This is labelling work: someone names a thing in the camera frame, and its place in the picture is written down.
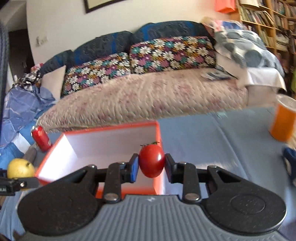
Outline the yellow pear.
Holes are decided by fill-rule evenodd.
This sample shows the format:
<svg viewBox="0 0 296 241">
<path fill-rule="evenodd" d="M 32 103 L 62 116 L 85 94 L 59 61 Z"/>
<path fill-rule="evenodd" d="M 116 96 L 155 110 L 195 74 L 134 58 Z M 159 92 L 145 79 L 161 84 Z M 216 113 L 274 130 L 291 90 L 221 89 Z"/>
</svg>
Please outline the yellow pear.
<svg viewBox="0 0 296 241">
<path fill-rule="evenodd" d="M 8 178 L 30 178 L 35 176 L 35 168 L 25 159 L 13 159 L 7 168 Z"/>
</svg>

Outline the red tomato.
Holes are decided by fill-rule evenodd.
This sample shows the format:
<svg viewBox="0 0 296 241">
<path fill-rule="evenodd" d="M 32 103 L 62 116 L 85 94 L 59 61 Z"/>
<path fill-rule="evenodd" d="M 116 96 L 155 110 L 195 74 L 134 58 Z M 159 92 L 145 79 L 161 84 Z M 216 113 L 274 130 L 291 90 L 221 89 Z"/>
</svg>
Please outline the red tomato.
<svg viewBox="0 0 296 241">
<path fill-rule="evenodd" d="M 158 177 L 165 166 L 165 153 L 157 142 L 142 146 L 138 155 L 139 167 L 148 178 Z"/>
</svg>

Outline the orange cardboard box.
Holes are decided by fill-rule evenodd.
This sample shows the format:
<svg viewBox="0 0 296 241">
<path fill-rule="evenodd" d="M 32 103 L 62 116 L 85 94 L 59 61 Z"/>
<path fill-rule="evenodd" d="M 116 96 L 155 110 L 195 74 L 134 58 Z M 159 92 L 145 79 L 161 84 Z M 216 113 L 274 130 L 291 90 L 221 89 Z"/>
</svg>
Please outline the orange cardboard box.
<svg viewBox="0 0 296 241">
<path fill-rule="evenodd" d="M 104 169 L 115 162 L 127 163 L 133 154 L 140 152 L 142 145 L 162 142 L 157 121 L 50 133 L 48 136 L 53 146 L 42 157 L 36 171 L 36 177 L 43 184 L 90 164 Z"/>
</svg>

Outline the red soda can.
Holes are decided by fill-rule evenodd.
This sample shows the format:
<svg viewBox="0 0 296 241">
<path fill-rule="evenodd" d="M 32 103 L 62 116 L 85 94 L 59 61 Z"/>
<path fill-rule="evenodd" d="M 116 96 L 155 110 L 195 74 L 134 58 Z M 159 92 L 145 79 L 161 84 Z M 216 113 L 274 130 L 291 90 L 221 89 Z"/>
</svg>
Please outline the red soda can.
<svg viewBox="0 0 296 241">
<path fill-rule="evenodd" d="M 33 126 L 31 136 L 42 152 L 46 152 L 51 148 L 52 143 L 47 133 L 41 126 Z"/>
</svg>

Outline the blue patterned tablecloth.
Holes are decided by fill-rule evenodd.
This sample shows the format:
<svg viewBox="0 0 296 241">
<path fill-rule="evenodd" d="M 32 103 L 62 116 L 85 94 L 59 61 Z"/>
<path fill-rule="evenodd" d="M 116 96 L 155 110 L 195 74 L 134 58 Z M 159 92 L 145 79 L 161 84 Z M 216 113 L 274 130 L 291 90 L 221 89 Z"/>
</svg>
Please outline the blue patterned tablecloth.
<svg viewBox="0 0 296 241">
<path fill-rule="evenodd" d="M 247 108 L 160 120 L 164 147 L 177 161 L 218 165 L 280 195 L 287 217 L 280 234 L 295 240 L 295 187 L 282 156 L 284 143 L 269 133 L 270 108 Z"/>
</svg>

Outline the navy blue white sock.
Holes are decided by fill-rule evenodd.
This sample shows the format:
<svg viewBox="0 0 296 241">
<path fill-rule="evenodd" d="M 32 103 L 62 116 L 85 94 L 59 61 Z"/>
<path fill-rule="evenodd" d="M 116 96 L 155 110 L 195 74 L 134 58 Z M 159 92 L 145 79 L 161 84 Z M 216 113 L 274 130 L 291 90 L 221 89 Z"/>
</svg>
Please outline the navy blue white sock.
<svg viewBox="0 0 296 241">
<path fill-rule="evenodd" d="M 296 186 L 296 151 L 292 148 L 285 147 L 282 155 L 290 181 L 293 186 Z"/>
</svg>

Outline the magazine on sofa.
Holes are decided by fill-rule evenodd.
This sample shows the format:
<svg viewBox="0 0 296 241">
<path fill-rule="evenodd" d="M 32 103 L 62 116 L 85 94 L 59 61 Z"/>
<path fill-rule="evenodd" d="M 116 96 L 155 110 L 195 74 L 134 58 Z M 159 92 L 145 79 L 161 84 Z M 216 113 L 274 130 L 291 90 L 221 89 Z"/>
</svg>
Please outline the magazine on sofa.
<svg viewBox="0 0 296 241">
<path fill-rule="evenodd" d="M 236 77 L 221 71 L 205 72 L 201 76 L 208 81 L 236 80 Z"/>
</svg>

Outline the floral cushion left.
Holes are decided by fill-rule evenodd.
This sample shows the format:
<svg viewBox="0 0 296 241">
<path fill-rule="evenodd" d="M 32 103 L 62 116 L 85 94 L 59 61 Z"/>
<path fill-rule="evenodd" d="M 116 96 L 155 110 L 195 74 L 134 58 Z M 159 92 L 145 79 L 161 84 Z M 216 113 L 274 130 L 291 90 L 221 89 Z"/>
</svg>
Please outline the floral cushion left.
<svg viewBox="0 0 296 241">
<path fill-rule="evenodd" d="M 130 61 L 125 52 L 85 62 L 71 67 L 65 74 L 61 96 L 104 84 L 111 79 L 130 74 Z"/>
</svg>

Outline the floral cushion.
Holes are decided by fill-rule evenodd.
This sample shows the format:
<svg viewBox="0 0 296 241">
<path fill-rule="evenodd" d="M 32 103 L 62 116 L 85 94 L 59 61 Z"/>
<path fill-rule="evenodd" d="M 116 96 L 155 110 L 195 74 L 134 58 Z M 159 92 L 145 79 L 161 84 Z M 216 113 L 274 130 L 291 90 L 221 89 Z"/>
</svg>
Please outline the floral cushion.
<svg viewBox="0 0 296 241">
<path fill-rule="evenodd" d="M 111 79 L 130 74 L 130 61 L 125 52 L 85 62 L 71 67 L 65 74 L 61 96 L 104 84 Z"/>
<path fill-rule="evenodd" d="M 159 38 L 137 43 L 129 51 L 131 73 L 214 68 L 216 53 L 208 37 Z"/>
</svg>

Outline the orange plastic cup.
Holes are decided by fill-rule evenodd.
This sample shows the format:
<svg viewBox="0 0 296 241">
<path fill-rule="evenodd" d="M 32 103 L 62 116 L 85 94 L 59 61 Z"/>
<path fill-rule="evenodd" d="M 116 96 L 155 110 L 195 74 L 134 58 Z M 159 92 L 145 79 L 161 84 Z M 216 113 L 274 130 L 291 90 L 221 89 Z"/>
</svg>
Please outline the orange plastic cup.
<svg viewBox="0 0 296 241">
<path fill-rule="evenodd" d="M 288 142 L 295 128 L 295 99 L 284 94 L 276 96 L 276 110 L 269 130 L 271 136 L 280 142 Z"/>
</svg>

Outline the floral cushion right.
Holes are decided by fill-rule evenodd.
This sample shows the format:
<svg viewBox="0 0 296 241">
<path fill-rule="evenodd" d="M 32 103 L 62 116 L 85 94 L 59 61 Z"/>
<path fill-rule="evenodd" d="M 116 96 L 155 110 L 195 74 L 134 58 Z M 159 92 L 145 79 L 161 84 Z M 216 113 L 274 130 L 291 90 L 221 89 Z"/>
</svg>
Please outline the floral cushion right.
<svg viewBox="0 0 296 241">
<path fill-rule="evenodd" d="M 214 68 L 216 53 L 208 37 L 159 38 L 137 43 L 129 51 L 131 73 Z"/>
</svg>

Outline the dark blue sofa backrest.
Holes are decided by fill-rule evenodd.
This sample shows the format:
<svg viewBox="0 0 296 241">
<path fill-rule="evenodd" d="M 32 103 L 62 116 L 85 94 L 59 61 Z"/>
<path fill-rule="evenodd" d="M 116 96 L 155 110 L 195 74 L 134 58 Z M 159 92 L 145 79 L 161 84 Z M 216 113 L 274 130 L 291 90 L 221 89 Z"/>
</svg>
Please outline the dark blue sofa backrest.
<svg viewBox="0 0 296 241">
<path fill-rule="evenodd" d="M 187 36 L 208 37 L 213 45 L 216 43 L 206 27 L 201 23 L 192 21 L 148 23 L 134 33 L 121 31 L 106 34 L 82 44 L 75 50 L 66 50 L 56 54 L 42 65 L 40 73 L 43 76 L 63 66 L 66 66 L 66 69 L 70 69 L 85 62 L 115 53 L 128 53 L 131 45 L 136 43 L 158 38 Z"/>
</svg>

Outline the white blue spotted duvet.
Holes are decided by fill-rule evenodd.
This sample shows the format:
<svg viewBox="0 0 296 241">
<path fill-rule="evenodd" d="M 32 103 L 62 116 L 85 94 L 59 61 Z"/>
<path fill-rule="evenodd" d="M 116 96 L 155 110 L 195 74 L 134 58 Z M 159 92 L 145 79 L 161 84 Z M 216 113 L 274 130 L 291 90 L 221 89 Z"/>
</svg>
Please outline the white blue spotted duvet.
<svg viewBox="0 0 296 241">
<path fill-rule="evenodd" d="M 240 86 L 269 86 L 286 90 L 278 58 L 252 31 L 226 29 L 215 33 L 217 64 L 239 79 Z"/>
</svg>

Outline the framed flower picture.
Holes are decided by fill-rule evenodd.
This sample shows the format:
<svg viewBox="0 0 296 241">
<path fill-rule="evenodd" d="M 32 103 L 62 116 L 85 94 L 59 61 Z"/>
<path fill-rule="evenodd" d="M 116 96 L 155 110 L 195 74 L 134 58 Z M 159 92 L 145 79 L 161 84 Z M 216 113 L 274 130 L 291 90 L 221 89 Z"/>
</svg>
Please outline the framed flower picture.
<svg viewBox="0 0 296 241">
<path fill-rule="evenodd" d="M 119 3 L 124 0 L 84 0 L 85 12 L 90 13 L 105 6 Z"/>
</svg>

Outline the wooden bookshelf with books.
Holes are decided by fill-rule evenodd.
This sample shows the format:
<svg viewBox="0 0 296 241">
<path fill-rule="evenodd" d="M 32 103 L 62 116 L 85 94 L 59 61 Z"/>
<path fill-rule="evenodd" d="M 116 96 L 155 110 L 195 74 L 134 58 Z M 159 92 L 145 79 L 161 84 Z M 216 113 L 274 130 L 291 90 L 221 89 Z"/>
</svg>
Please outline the wooden bookshelf with books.
<svg viewBox="0 0 296 241">
<path fill-rule="evenodd" d="M 295 54 L 295 1 L 236 1 L 234 20 L 254 31 L 273 54 Z"/>
</svg>

